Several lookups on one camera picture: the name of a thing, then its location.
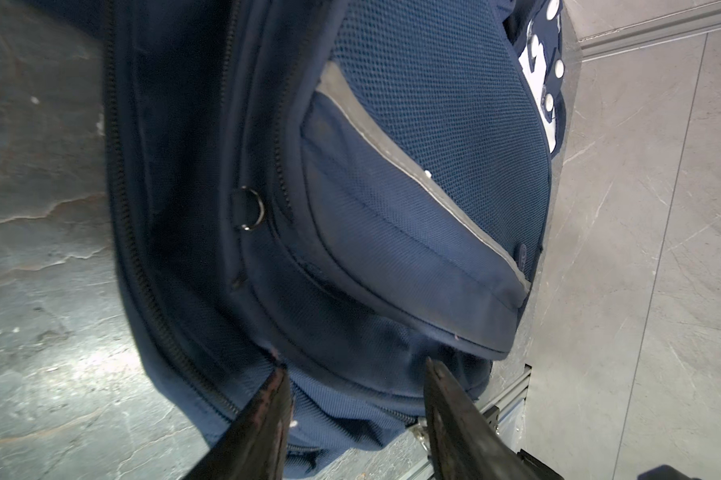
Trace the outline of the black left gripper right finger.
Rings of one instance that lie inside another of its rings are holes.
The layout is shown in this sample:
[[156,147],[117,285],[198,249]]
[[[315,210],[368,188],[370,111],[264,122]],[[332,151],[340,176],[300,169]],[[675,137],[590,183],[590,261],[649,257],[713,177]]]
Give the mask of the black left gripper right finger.
[[534,480],[561,476],[541,460],[508,448],[447,366],[429,358],[424,387],[434,476],[442,480]]

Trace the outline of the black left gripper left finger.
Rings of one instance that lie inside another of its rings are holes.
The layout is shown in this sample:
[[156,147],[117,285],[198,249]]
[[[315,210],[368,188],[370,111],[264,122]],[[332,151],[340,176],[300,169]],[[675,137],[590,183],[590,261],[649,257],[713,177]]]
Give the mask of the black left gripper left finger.
[[186,480],[278,480],[284,477],[292,422],[288,370],[278,367]]

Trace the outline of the navy blue student backpack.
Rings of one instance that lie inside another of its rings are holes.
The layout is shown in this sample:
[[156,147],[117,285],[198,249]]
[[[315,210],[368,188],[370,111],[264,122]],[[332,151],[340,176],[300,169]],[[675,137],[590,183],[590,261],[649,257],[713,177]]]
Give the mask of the navy blue student backpack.
[[260,386],[309,478],[477,399],[512,350],[566,129],[558,1],[42,1],[104,54],[116,275],[218,459]]

